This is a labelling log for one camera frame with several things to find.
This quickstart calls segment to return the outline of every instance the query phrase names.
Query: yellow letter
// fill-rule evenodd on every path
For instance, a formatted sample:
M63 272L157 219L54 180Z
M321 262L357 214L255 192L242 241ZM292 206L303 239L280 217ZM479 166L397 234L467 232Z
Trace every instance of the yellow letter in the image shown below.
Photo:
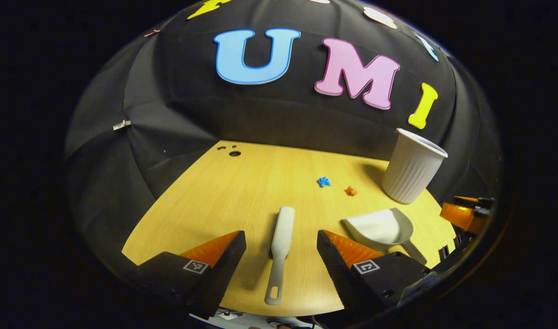
M427 83L422 83L421 88L423 88L423 96L421 97L421 102L417 106L417 110L412 115L409 115L409 123L419 129L425 127L425 119L431 110L433 101L437 100L437 91Z
M220 6L218 6L218 3L220 4L225 4L226 2L229 2L230 0L209 0L203 3L203 5L201 6L200 9L198 9L195 13L191 14L187 19L191 19L193 17L199 16L203 13L207 13L207 12L211 12L213 10L216 10L218 8L220 8Z

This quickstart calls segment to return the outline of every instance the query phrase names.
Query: round table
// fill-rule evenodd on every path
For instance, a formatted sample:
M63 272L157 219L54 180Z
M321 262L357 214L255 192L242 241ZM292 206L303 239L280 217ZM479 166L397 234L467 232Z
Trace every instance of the round table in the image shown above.
M230 156L230 152L240 152ZM411 204L389 198L380 186L387 161L221 140L183 173L139 221L122 253L139 265L160 252L181 254L236 230L247 248L220 306L266 316L308 316L343 309L316 249L317 231L350 237L341 220L397 207L415 227L411 241L427 259L455 248L452 225L427 191ZM331 186L317 180L327 176ZM346 194L348 186L358 194ZM291 251L285 261L282 301L265 304L269 250L281 206L295 208ZM393 251L404 252L395 246Z

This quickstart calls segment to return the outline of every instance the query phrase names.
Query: pink letter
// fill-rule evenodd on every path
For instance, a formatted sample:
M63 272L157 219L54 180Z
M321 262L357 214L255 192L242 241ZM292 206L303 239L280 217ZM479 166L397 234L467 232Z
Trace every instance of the pink letter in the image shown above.
M366 67L354 46L339 39L326 38L323 44L329 48L325 75L322 81L317 81L315 90L321 94L340 96L344 88L340 85L340 76L344 73L346 86L351 98L356 98L360 92L372 81L370 90L362 99L369 106L382 110L390 108L390 90L394 73L400 65L385 56L376 56Z

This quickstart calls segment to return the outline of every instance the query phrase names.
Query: letter u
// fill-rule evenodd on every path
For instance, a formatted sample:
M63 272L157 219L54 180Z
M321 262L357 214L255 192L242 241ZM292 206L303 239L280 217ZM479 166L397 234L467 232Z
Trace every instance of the letter u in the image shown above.
M270 29L265 35L273 39L271 60L262 67L244 64L246 40L254 36L252 30L236 30L217 35L216 70L218 75L235 84L263 84L279 79L289 67L291 45L301 36L300 31L291 29Z

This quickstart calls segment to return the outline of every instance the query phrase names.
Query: white cup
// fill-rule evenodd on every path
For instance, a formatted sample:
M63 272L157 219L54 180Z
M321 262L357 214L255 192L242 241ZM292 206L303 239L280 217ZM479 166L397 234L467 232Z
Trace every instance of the white cup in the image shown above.
M383 190L390 198L409 204L425 190L447 152L404 129L397 128L396 134L399 137L383 175Z

